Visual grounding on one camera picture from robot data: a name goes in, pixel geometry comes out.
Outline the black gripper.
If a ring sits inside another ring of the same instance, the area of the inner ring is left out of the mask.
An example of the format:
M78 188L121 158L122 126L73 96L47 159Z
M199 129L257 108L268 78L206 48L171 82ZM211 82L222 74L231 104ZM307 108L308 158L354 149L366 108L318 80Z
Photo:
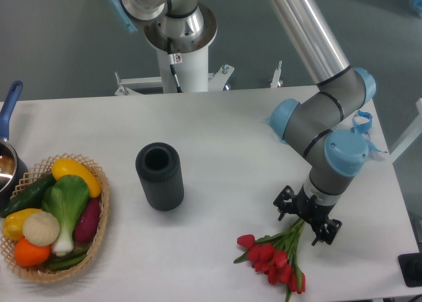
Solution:
M273 205L278 209L278 221L282 221L286 214L297 214L311 225L315 233L312 246L318 242L331 245L342 227L341 221L327 218L334 206L317 204L316 197L308 197L304 188L296 195L293 189L286 185L273 201Z

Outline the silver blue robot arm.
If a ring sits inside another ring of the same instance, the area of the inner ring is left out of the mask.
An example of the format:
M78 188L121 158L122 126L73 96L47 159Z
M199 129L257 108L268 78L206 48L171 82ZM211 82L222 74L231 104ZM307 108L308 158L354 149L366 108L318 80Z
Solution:
M208 46L217 24L208 7L198 0L108 1L124 28L143 30L156 49L165 93L211 90ZM374 96L376 84L366 70L350 67L314 0L269 2L318 87L306 102L284 100L269 118L279 138L311 165L301 190L284 188L274 204L329 244L342 224L328 215L369 153L365 137L338 124Z

